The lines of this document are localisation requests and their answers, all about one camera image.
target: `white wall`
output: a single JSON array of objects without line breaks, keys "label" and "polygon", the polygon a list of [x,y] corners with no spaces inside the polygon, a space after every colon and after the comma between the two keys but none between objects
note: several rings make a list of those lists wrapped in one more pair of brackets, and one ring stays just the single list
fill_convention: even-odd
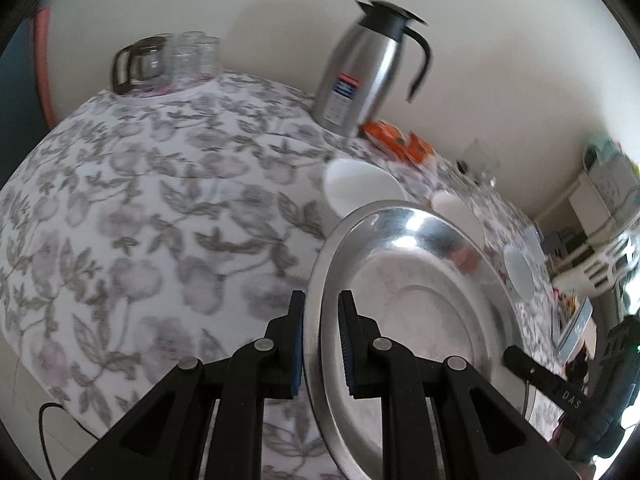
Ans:
[{"label": "white wall", "polygon": [[[353,0],[47,0],[50,86],[60,118],[108,86],[111,57],[157,32],[223,38],[226,67],[313,91]],[[600,0],[389,0],[424,18],[433,67],[404,99],[421,51],[407,39],[382,117],[455,157],[474,137],[502,167],[498,189],[534,212],[606,131],[640,160],[640,60]]]}]

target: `white saucer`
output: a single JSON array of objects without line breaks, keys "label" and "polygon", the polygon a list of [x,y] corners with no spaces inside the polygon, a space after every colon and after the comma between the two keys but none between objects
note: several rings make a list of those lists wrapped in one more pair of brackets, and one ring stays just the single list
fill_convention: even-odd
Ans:
[{"label": "white saucer", "polygon": [[431,197],[431,209],[460,229],[478,247],[484,248],[484,228],[458,195],[436,191]]},{"label": "white saucer", "polygon": [[531,301],[535,293],[533,274],[525,257],[517,247],[507,245],[502,252],[504,267],[513,288],[524,301]]}]

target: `blue wall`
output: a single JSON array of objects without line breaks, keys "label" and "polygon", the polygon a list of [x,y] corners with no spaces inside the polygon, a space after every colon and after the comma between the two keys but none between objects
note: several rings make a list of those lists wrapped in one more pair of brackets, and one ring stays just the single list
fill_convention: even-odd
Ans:
[{"label": "blue wall", "polygon": [[0,187],[48,132],[36,91],[31,20],[24,20],[0,56]]}]

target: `floor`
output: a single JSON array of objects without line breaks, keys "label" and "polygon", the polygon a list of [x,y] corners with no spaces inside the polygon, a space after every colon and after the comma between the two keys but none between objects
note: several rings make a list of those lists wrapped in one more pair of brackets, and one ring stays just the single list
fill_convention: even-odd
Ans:
[{"label": "floor", "polygon": [[[16,446],[42,480],[52,480],[40,448],[38,410],[51,401],[0,332],[0,420]],[[63,410],[49,408],[44,414],[45,441],[56,479],[94,444]]]}]

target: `jug lid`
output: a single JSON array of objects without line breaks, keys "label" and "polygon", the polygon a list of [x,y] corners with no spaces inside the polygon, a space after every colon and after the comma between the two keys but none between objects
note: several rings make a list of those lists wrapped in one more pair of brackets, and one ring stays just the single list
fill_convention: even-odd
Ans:
[{"label": "jug lid", "polygon": [[399,18],[402,18],[406,22],[409,20],[415,20],[416,22],[422,23],[426,25],[427,23],[422,19],[412,13],[410,10],[403,9],[402,7],[397,6],[396,4],[392,4],[391,2],[386,2],[385,0],[369,0],[371,5],[375,8],[382,7],[385,10],[390,11],[393,14],[396,14]]}]

